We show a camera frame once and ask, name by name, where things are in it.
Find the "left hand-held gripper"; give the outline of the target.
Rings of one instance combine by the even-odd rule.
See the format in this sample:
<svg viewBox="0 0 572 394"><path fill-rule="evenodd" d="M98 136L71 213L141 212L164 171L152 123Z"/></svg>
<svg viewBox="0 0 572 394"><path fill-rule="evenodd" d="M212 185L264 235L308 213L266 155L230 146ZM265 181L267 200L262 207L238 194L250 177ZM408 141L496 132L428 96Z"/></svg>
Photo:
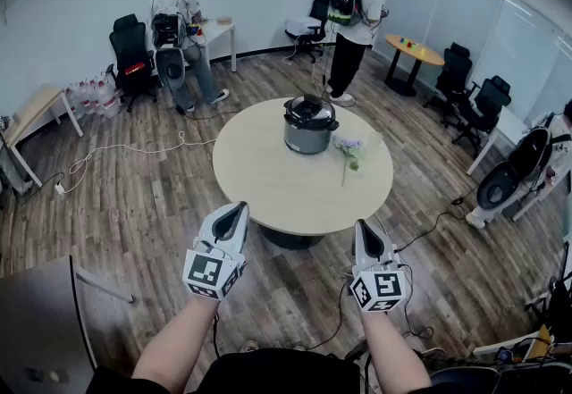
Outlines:
<svg viewBox="0 0 572 394"><path fill-rule="evenodd" d="M221 301L243 274L242 248L249 207L244 201L224 205L209 214L185 257L182 281L197 296Z"/></svg>

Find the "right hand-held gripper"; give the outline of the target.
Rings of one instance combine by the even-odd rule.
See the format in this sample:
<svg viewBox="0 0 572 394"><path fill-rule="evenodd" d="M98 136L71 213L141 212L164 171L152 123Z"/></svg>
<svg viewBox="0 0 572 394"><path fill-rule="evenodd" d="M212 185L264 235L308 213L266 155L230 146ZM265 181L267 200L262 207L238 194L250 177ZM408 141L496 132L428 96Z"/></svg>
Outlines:
<svg viewBox="0 0 572 394"><path fill-rule="evenodd" d="M362 312L389 312L406 297L406 275L381 224L355 224L352 281L349 291Z"/></svg>

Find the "grey electric pressure cooker pot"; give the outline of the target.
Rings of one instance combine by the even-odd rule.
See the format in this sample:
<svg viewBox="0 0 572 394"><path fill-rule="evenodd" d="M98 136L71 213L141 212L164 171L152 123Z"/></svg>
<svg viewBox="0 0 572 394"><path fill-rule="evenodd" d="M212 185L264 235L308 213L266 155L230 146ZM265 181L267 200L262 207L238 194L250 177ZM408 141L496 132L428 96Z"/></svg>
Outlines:
<svg viewBox="0 0 572 394"><path fill-rule="evenodd" d="M284 115L284 120L284 142L286 146L302 155L316 155L325 151L330 145L332 133L340 126L336 120L333 120L325 127L307 129L298 126L288 114Z"/></svg>

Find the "person's left forearm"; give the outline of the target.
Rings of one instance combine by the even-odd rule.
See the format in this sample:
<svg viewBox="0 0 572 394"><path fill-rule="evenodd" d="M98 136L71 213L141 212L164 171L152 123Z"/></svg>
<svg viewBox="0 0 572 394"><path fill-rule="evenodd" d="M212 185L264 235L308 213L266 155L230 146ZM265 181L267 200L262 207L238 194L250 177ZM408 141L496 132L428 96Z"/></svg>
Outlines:
<svg viewBox="0 0 572 394"><path fill-rule="evenodd" d="M218 300L194 296L147 344L131 378L182 394L219 305Z"/></svg>

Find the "person's right forearm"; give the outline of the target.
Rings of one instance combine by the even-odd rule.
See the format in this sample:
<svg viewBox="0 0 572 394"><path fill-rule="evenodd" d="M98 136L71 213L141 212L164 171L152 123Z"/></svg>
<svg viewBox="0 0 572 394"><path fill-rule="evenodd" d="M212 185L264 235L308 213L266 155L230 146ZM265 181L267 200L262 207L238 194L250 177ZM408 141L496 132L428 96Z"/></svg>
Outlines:
<svg viewBox="0 0 572 394"><path fill-rule="evenodd" d="M410 394L432 386L425 366L383 312L363 312L361 320L383 394Z"/></svg>

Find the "round beige table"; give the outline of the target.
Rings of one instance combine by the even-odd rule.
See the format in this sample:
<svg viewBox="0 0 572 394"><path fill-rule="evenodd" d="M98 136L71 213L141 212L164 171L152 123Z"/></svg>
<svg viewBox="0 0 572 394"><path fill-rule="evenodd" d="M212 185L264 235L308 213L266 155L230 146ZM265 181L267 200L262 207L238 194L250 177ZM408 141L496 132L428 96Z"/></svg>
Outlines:
<svg viewBox="0 0 572 394"><path fill-rule="evenodd" d="M321 237L354 226L384 204L393 163L382 135L357 114L336 107L335 136L359 140L365 153L357 170L335 146L302 155L284 141L285 99L252 105L235 114L215 143L213 167L224 195L245 201L251 219L292 237Z"/></svg>

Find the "purple artificial flower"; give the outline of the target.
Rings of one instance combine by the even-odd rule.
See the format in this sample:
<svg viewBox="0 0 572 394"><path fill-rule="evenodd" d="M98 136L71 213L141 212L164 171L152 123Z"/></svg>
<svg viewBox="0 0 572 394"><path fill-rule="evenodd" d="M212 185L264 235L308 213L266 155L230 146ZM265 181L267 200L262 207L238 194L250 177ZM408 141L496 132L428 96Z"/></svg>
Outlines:
<svg viewBox="0 0 572 394"><path fill-rule="evenodd" d="M366 147L362 140L346 139L340 136L334 136L332 143L343 156L341 185L344 186L348 171L357 172L360 169L366 154Z"/></svg>

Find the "grey oval pod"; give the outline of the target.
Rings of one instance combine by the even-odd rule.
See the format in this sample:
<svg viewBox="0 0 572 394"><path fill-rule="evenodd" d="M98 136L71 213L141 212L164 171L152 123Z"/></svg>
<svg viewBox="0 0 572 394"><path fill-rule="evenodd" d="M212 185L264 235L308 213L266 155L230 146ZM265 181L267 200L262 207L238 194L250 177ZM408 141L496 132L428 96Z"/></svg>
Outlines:
<svg viewBox="0 0 572 394"><path fill-rule="evenodd" d="M170 90L180 88L185 79L185 60L178 47L156 50L156 70L162 86Z"/></svg>
<svg viewBox="0 0 572 394"><path fill-rule="evenodd" d="M477 204L484 210L492 210L505 203L518 189L520 179L509 160L498 163L480 182L477 188Z"/></svg>

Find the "person's black shirt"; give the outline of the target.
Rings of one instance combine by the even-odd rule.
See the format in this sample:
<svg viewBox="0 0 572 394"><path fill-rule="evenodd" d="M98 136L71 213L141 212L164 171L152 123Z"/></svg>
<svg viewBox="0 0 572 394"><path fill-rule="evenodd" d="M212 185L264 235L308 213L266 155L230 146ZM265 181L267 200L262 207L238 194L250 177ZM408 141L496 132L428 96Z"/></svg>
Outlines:
<svg viewBox="0 0 572 394"><path fill-rule="evenodd" d="M334 356L263 348L216 359L197 388L168 390L159 381L99 367L86 394L360 394L358 366Z"/></svg>

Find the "pack of water bottles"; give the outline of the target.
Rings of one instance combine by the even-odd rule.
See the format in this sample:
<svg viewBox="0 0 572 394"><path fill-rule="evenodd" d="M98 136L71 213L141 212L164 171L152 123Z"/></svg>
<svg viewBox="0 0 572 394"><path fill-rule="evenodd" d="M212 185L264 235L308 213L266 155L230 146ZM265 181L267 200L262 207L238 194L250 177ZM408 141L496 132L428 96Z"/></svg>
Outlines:
<svg viewBox="0 0 572 394"><path fill-rule="evenodd" d="M102 71L90 80L69 84L63 92L77 120L90 115L111 119L122 107L122 92L115 86L110 71Z"/></svg>

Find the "black office chair red light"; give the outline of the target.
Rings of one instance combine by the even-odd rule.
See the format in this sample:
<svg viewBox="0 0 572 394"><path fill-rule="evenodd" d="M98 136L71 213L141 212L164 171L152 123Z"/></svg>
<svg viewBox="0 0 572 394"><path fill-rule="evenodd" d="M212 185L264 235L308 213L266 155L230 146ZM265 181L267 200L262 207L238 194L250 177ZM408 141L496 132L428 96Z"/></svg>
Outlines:
<svg viewBox="0 0 572 394"><path fill-rule="evenodd" d="M131 112L139 96L150 96L155 103L155 59L154 52L147 49L146 24L139 21L134 13L123 16L114 22L109 41L116 63L110 64L106 72L122 92L120 100L124 102L127 96L130 97L126 111Z"/></svg>

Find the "white rectangular desk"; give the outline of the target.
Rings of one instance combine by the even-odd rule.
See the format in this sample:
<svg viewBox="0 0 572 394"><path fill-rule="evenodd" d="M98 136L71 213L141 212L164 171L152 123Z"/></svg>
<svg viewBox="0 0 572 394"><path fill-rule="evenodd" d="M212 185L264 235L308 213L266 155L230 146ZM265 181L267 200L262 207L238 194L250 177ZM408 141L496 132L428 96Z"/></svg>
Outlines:
<svg viewBox="0 0 572 394"><path fill-rule="evenodd" d="M235 49L235 25L219 25L216 21L207 21L201 25L203 34L201 36L191 36L187 32L187 23L180 16L181 25L181 42L178 47L184 56L185 67L193 66L196 61L204 58L207 64L210 64L209 50L210 46L223 36L230 38L230 57L231 71L237 70L237 55Z"/></svg>

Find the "small round wooden table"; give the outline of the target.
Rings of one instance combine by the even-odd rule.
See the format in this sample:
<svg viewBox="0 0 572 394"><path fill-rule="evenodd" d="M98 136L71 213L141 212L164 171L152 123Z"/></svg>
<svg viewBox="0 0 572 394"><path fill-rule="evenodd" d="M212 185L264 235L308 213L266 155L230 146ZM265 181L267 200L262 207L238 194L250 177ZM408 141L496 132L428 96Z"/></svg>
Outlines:
<svg viewBox="0 0 572 394"><path fill-rule="evenodd" d="M395 48L395 53L391 61L390 69L388 70L384 82L385 85L396 94L401 96L412 97L416 95L416 91L414 89L414 82L416 80L416 76L419 72L421 65L423 63L426 63L428 65L442 67L445 64L445 62L440 54L433 51L431 48L426 47L425 45L419 44L419 47L416 49L410 49L404 47L400 43L401 38L404 37L391 34L385 36L386 43ZM394 76L399 58L402 54L406 54L415 60L414 65L406 80L400 80Z"/></svg>

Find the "grey desk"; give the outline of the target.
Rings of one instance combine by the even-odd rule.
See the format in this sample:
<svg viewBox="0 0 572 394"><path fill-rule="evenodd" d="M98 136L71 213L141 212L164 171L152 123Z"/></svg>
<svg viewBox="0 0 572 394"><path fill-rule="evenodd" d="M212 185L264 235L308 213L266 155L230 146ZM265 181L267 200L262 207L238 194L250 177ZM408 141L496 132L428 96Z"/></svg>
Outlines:
<svg viewBox="0 0 572 394"><path fill-rule="evenodd" d="M97 369L80 307L82 282L134 297L71 256L0 279L0 381L12 394L85 394Z"/></svg>

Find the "black chair with white cover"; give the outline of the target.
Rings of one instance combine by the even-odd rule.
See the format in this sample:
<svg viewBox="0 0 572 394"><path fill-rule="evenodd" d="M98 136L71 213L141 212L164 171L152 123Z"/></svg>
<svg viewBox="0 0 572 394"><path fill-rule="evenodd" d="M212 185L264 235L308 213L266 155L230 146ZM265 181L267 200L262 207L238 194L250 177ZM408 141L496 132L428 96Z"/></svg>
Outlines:
<svg viewBox="0 0 572 394"><path fill-rule="evenodd" d="M330 0L313 0L308 16L286 20L284 32L294 45L286 60L291 61L296 54L307 54L312 64L316 63L315 48L326 38L329 6Z"/></svg>

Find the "beige wooden desk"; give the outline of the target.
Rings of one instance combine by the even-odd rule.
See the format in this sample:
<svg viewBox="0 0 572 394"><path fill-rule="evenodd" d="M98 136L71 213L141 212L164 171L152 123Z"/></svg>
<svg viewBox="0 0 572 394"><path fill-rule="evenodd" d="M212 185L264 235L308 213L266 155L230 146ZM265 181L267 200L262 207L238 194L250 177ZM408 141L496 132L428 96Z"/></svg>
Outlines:
<svg viewBox="0 0 572 394"><path fill-rule="evenodd" d="M72 107L66 96L65 90L50 84L44 84L36 90L29 101L16 114L14 121L5 131L4 135L4 142L6 146L12 151L15 158L20 162L21 166L39 188L43 187L43 183L26 163L17 148L17 144L23 139L24 133L35 122L37 122L46 111L51 111L56 122L60 123L59 115L54 109L54 105L58 101L63 103L73 127L77 131L79 137L82 138L84 136L84 132L78 124L75 114L72 111Z"/></svg>

